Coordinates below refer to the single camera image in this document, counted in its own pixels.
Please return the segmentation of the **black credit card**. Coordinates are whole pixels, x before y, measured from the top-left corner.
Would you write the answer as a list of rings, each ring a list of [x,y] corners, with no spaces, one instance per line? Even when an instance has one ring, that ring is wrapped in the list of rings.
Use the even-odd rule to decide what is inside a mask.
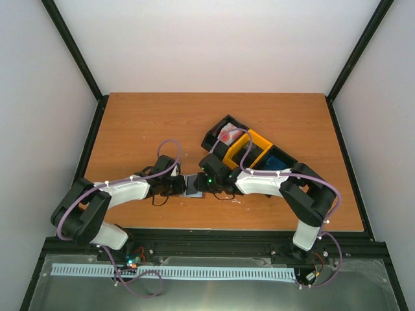
[[[186,176],[186,196],[192,196],[198,193],[197,188],[194,185],[194,182],[197,179],[197,174],[191,174]]]

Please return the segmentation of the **brown leather card holder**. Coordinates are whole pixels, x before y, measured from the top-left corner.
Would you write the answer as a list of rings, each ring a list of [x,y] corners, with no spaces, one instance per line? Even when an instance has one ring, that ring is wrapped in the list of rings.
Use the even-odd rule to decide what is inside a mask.
[[[204,193],[202,191],[198,191],[194,186],[194,182],[196,181],[198,174],[188,174],[184,175],[185,180],[185,191],[180,195],[184,198],[203,198]]]

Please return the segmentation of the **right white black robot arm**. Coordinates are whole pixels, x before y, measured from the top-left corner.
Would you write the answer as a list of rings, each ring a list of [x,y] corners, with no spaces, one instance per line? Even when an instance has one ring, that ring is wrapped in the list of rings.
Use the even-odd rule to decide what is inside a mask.
[[[263,194],[282,197],[298,219],[292,243],[310,251],[331,214],[342,202],[340,191],[303,163],[282,170],[254,170],[226,166],[215,154],[199,163],[196,190],[229,195]]]

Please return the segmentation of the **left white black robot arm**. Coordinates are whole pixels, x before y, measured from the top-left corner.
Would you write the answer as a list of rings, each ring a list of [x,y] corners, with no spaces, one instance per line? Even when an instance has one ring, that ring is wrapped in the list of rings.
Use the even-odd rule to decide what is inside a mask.
[[[178,160],[161,155],[155,165],[125,179],[104,183],[78,179],[52,213],[51,223],[62,240],[72,240],[78,246],[106,246],[126,261],[134,256],[135,245],[123,228],[104,221],[107,210],[157,195],[177,196],[185,190]]]

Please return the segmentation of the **blue credit card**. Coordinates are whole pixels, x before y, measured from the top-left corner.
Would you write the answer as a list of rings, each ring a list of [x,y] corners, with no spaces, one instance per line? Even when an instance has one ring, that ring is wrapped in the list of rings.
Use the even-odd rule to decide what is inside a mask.
[[[280,159],[276,158],[274,155],[271,155],[263,166],[263,170],[284,170],[287,168],[287,165]]]

